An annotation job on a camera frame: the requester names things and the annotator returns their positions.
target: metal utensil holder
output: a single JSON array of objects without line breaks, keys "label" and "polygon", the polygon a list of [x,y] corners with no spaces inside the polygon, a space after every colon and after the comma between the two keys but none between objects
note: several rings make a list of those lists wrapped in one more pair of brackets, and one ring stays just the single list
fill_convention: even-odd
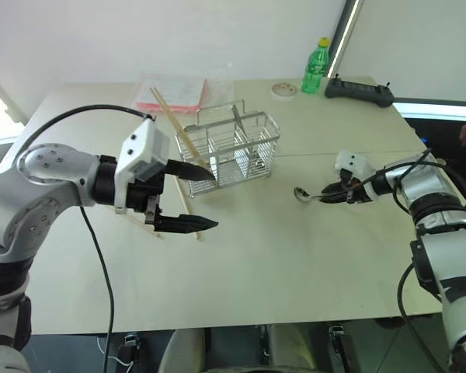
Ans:
[{"label": "metal utensil holder", "polygon": [[[200,122],[205,113],[225,109],[229,113],[226,119],[208,124]],[[181,137],[176,135],[181,159],[194,164],[201,159],[216,176],[216,182],[190,181],[191,197],[271,173],[280,127],[268,113],[245,113],[244,100],[199,109],[196,124],[184,131],[200,156],[193,157]]]}]

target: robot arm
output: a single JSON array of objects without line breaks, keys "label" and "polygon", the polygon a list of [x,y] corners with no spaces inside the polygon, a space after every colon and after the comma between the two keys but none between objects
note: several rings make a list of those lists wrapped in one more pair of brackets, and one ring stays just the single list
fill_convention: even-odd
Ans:
[{"label": "robot arm", "polygon": [[[452,362],[466,371],[466,207],[437,167],[419,164],[403,176],[420,156],[377,171],[364,157],[341,151],[335,164],[341,180],[323,190],[322,201],[368,202],[391,193],[400,183],[396,187],[416,229],[411,242],[416,276],[423,288],[440,296]],[[435,158],[427,155],[424,161]]]},{"label": "robot arm", "polygon": [[119,162],[60,144],[27,149],[0,174],[0,371],[28,371],[19,350],[30,333],[28,271],[57,216],[72,206],[108,204],[144,213],[156,231],[188,233],[217,222],[161,215],[164,175],[214,180],[209,171],[167,159],[169,139],[149,119],[123,143]]}]

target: green bottle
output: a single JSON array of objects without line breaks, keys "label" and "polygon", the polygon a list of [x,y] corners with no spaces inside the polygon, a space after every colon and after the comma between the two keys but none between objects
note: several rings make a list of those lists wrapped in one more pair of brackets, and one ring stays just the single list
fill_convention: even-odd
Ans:
[{"label": "green bottle", "polygon": [[328,66],[329,38],[319,39],[318,47],[309,56],[308,66],[305,68],[304,80],[302,80],[302,92],[315,93],[321,85],[321,77]]}]

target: black remote controller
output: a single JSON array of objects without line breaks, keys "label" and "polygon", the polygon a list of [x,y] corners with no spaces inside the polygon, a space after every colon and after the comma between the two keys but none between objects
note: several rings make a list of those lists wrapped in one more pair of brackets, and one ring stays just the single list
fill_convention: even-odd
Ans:
[{"label": "black remote controller", "polygon": [[395,100],[394,95],[388,88],[389,84],[385,86],[345,82],[337,74],[335,78],[329,80],[325,89],[325,96],[330,99],[332,97],[363,99],[376,103],[379,107],[388,107]]}]

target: white table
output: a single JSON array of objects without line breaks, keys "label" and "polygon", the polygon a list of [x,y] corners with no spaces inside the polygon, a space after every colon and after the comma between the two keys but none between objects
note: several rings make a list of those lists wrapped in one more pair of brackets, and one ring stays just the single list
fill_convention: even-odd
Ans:
[{"label": "white table", "polygon": [[[362,205],[306,205],[295,200],[293,188],[318,192],[335,181],[332,165],[341,148],[360,151],[379,167],[423,145],[393,108],[347,99],[338,103],[320,95],[298,94],[291,103],[279,102],[266,90],[271,84],[236,82],[235,94],[272,113],[281,126],[273,175],[191,200],[194,214],[220,222],[200,241],[169,233],[157,238],[107,207],[88,209],[113,283],[115,331],[398,315],[395,292],[410,263],[409,242],[414,239],[410,218],[390,197]],[[48,95],[17,142],[75,106],[124,104],[130,88],[64,85]],[[309,126],[312,103],[320,120]],[[193,118],[182,120],[191,123]],[[139,123],[122,113],[84,113],[52,127],[40,141],[119,155],[122,140]],[[374,133],[378,123],[386,126],[387,134]],[[158,125],[172,134],[162,116]],[[309,141],[308,134],[314,139]],[[17,146],[12,146],[9,161]],[[171,153],[177,155],[174,143]],[[161,207],[167,215],[184,213],[171,179],[166,180]],[[27,292],[33,302],[34,333],[106,331],[108,295],[77,208],[63,213],[50,230],[34,261]],[[412,314],[440,311],[414,277],[405,286],[405,307]]]}]

